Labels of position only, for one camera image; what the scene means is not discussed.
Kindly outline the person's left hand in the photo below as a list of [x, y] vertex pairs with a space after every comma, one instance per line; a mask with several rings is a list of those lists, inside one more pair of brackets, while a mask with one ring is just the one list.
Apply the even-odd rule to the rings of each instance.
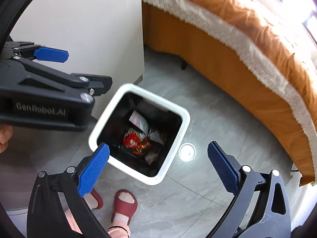
[[0, 126], [0, 153], [6, 151], [9, 141], [13, 135], [13, 128], [10, 125]]

